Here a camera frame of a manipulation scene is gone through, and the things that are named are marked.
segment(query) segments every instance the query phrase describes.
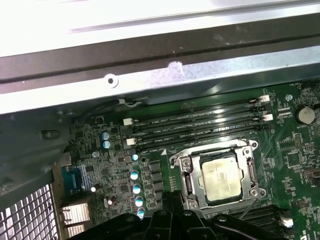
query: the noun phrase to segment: cpu socket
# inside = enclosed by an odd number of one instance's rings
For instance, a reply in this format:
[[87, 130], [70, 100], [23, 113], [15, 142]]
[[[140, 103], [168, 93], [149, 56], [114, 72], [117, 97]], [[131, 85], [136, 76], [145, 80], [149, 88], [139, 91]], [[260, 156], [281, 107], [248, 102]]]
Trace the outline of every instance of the cpu socket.
[[250, 205], [267, 192], [259, 188], [254, 140], [235, 139], [184, 149], [170, 158], [178, 166], [188, 209], [204, 214]]

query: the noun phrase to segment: white connector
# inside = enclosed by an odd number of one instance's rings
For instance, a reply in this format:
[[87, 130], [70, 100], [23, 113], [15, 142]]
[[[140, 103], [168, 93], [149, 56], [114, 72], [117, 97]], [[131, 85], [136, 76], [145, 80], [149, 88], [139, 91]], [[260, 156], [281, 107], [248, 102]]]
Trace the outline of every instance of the white connector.
[[125, 118], [123, 119], [123, 125], [124, 126], [128, 126], [128, 125], [132, 125], [134, 123], [132, 118]]
[[263, 95], [259, 97], [260, 103], [270, 102], [270, 96], [269, 95]]
[[126, 144], [128, 146], [132, 146], [132, 145], [135, 145], [137, 143], [136, 139], [135, 138], [128, 138], [126, 139]]
[[292, 218], [281, 217], [282, 224], [287, 228], [292, 228], [294, 226], [294, 220]]
[[272, 121], [274, 119], [274, 116], [272, 114], [266, 114], [266, 115], [263, 115], [262, 117], [264, 122]]

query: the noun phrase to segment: cable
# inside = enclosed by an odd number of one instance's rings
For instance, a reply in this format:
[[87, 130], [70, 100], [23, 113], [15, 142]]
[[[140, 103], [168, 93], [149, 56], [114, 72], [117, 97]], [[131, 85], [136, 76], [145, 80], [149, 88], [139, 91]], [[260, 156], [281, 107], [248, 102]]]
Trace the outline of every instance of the cable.
[[123, 98], [109, 100], [107, 102], [100, 103], [100, 104], [94, 106], [93, 108], [89, 109], [88, 111], [84, 112], [83, 114], [81, 114], [77, 118], [77, 120], [80, 121], [80, 122], [83, 122], [87, 118], [89, 118], [91, 115], [94, 115], [97, 112], [100, 112], [102, 110], [105, 110], [107, 108], [111, 108], [111, 107], [114, 107], [114, 106], [117, 106], [117, 105], [124, 105], [124, 106], [126, 106], [128, 108], [135, 108], [140, 104], [142, 104], [141, 101], [135, 102], [135, 103], [131, 103], [131, 102], [126, 102], [126, 100], [124, 100]]

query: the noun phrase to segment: metal mesh grille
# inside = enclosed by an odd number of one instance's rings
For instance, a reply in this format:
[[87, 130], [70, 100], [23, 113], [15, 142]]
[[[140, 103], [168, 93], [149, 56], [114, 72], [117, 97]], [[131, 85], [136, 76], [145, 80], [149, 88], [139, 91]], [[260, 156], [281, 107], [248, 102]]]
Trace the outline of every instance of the metal mesh grille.
[[57, 240], [49, 185], [0, 212], [0, 240]]

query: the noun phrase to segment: blue capacitor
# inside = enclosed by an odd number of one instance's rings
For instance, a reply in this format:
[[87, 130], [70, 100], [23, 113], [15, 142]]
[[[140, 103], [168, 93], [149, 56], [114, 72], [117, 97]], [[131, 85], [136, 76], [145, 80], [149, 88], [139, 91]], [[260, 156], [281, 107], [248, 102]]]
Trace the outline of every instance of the blue capacitor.
[[139, 156], [137, 154], [132, 155], [132, 160], [137, 161], [139, 159]]
[[143, 219], [145, 215], [146, 210], [143, 207], [140, 207], [138, 211], [136, 212], [136, 215], [140, 218]]
[[104, 141], [102, 144], [103, 148], [108, 149], [111, 146], [111, 143], [109, 141]]
[[135, 184], [135, 185], [133, 185], [132, 192], [133, 192], [134, 194], [139, 194], [139, 193], [141, 193], [141, 186], [140, 186], [140, 184]]
[[110, 135], [109, 135], [109, 133], [107, 133], [107, 132], [104, 132], [104, 133], [101, 134], [102, 140], [108, 140], [109, 137], [110, 137]]
[[139, 173], [138, 173], [137, 170], [133, 170], [133, 171], [130, 173], [130, 178], [131, 178], [132, 180], [137, 180], [138, 177], [139, 177]]
[[140, 208], [144, 204], [144, 200], [141, 196], [137, 196], [134, 203], [138, 208]]

